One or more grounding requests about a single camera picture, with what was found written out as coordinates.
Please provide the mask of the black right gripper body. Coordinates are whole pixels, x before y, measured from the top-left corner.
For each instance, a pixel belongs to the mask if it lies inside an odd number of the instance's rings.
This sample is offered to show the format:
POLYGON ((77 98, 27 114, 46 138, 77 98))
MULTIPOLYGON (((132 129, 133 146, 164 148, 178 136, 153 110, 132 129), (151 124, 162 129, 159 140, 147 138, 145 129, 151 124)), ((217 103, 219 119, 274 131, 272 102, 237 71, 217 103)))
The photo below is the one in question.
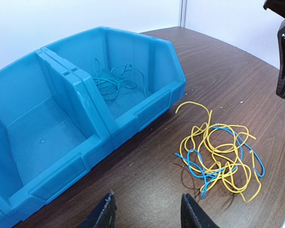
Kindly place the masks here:
POLYGON ((285 0, 266 0, 263 8, 270 9, 285 19, 285 0))

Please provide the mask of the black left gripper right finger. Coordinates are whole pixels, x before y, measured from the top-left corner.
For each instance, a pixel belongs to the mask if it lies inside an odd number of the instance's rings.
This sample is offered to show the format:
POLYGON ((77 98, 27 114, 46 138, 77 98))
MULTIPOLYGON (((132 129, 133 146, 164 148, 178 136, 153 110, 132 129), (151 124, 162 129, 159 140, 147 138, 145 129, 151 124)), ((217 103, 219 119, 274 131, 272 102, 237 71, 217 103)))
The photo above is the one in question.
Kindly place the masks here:
POLYGON ((181 228, 219 228, 190 194, 183 194, 180 209, 181 228))

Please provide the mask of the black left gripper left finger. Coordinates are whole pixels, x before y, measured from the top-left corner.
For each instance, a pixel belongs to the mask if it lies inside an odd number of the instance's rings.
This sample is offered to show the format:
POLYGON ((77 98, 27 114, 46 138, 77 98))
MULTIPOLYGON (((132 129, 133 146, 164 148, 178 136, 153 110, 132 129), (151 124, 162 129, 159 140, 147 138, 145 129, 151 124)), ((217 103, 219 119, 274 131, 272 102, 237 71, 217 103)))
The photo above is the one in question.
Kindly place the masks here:
POLYGON ((115 228, 116 211, 114 194, 108 193, 77 228, 115 228))

